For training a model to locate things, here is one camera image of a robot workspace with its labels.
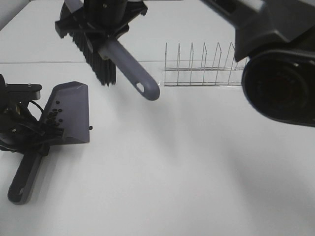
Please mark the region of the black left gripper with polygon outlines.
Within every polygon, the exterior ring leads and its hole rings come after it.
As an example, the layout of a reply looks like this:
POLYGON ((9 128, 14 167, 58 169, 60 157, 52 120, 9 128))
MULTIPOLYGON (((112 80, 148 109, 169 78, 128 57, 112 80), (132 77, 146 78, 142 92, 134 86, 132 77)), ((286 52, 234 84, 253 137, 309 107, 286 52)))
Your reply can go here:
POLYGON ((39 122, 25 107, 0 107, 1 151, 46 153, 45 149, 49 145, 47 138, 62 138, 63 133, 63 128, 39 122))

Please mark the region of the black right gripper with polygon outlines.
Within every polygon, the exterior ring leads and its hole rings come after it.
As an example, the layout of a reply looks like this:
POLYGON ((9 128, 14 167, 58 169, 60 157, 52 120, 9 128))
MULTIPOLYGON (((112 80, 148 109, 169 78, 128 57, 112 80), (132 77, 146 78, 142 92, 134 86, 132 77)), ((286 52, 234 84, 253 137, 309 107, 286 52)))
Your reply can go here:
POLYGON ((74 15, 55 21, 60 38, 70 33, 105 33, 107 38, 118 39, 129 31, 128 24, 132 20, 139 15, 145 16, 148 10, 143 0, 85 0, 83 9, 92 23, 74 15))

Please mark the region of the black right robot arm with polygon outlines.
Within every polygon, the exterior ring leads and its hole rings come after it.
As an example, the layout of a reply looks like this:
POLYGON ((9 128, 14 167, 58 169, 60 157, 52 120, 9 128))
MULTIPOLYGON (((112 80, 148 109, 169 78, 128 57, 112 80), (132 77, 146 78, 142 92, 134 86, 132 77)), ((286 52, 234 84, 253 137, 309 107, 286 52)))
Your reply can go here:
MULTIPOLYGON (((282 123, 315 124, 315 3, 312 0, 206 0, 235 28, 234 58, 248 58, 241 86, 252 107, 282 123)), ((103 85, 120 69, 138 92, 155 101, 152 76, 118 41, 147 13, 143 0, 66 0, 55 30, 71 36, 103 85)))

